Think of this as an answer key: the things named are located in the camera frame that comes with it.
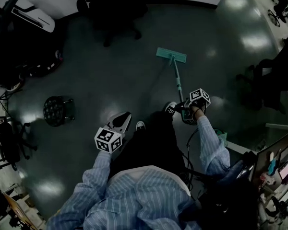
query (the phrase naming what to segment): dark gray floor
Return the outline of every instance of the dark gray floor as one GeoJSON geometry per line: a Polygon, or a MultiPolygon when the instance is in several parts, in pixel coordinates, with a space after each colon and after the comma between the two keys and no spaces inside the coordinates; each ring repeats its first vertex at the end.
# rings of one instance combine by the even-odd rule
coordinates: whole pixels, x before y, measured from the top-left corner
{"type": "MultiPolygon", "coordinates": [[[[28,80],[10,100],[13,114],[32,122],[31,140],[38,151],[17,167],[42,215],[48,218],[59,210],[84,170],[93,166],[98,153],[94,135],[108,117],[130,111],[130,138],[139,119],[168,101],[179,101],[173,69],[156,57],[157,47],[188,55],[187,63],[179,64],[184,94],[197,88],[209,93],[207,116],[214,127],[228,132],[230,141],[252,148],[264,137],[266,122],[285,124],[287,115],[267,108],[252,111],[239,100],[236,74],[276,56],[271,32],[258,13],[253,0],[222,0],[216,10],[149,5],[149,12],[136,22],[142,39],[134,41],[127,32],[110,48],[102,46],[101,34],[87,18],[70,21],[64,63],[44,78],[28,80]],[[55,95],[72,97],[76,110],[75,121],[57,128],[48,126],[42,114],[44,101],[55,95]]],[[[282,99],[286,104],[286,93],[282,99]]],[[[186,152],[195,128],[178,115],[174,127],[178,146],[186,152]]],[[[191,160],[201,170],[197,136],[191,160]]]]}

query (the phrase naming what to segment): mop handle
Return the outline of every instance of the mop handle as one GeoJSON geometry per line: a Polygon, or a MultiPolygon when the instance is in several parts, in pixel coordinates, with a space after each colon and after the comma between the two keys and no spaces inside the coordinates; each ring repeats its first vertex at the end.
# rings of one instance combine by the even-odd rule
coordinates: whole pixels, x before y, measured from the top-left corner
{"type": "Polygon", "coordinates": [[[172,62],[174,62],[174,70],[175,70],[175,76],[176,76],[176,84],[177,84],[177,89],[178,89],[178,93],[179,93],[179,98],[180,98],[180,102],[183,102],[183,95],[182,95],[182,88],[181,88],[181,83],[180,83],[180,76],[179,76],[179,72],[178,72],[178,68],[177,68],[177,64],[176,64],[176,60],[175,60],[175,56],[172,55],[171,57],[171,61],[169,63],[169,65],[172,65],[172,62]]]}

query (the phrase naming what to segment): mop head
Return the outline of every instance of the mop head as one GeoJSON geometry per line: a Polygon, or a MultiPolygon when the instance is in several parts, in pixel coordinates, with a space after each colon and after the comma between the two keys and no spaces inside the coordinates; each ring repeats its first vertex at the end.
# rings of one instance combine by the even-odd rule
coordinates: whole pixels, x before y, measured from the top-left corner
{"type": "Polygon", "coordinates": [[[179,61],[182,63],[186,63],[186,61],[187,61],[187,55],[182,54],[182,53],[178,53],[178,52],[175,52],[172,50],[168,50],[165,48],[158,48],[156,56],[163,57],[166,59],[171,59],[172,56],[174,56],[176,61],[179,61]]]}

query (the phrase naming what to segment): striped shirt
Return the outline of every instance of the striped shirt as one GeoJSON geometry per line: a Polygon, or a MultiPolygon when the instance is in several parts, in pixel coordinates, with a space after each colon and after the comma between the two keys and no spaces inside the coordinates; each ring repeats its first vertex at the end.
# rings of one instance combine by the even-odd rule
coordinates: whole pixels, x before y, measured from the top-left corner
{"type": "MultiPolygon", "coordinates": [[[[229,167],[229,152],[207,117],[198,119],[200,160],[208,175],[229,167]]],[[[201,229],[195,221],[181,223],[179,214],[194,201],[166,173],[147,169],[139,180],[124,174],[108,184],[111,155],[101,151],[83,174],[73,195],[47,229],[201,229]]]]}

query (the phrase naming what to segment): blue striped sleeve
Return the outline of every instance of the blue striped sleeve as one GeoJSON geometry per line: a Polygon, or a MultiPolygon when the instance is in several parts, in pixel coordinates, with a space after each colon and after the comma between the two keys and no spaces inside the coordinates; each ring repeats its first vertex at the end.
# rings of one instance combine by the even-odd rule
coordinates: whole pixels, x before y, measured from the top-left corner
{"type": "Polygon", "coordinates": [[[92,169],[83,174],[83,182],[77,184],[73,195],[62,209],[51,217],[47,229],[75,229],[83,224],[90,208],[104,198],[110,173],[111,155],[99,152],[92,169]]]}
{"type": "Polygon", "coordinates": [[[230,167],[229,152],[224,142],[217,137],[206,116],[201,116],[197,125],[201,140],[200,160],[204,172],[208,175],[222,174],[230,167]]]}

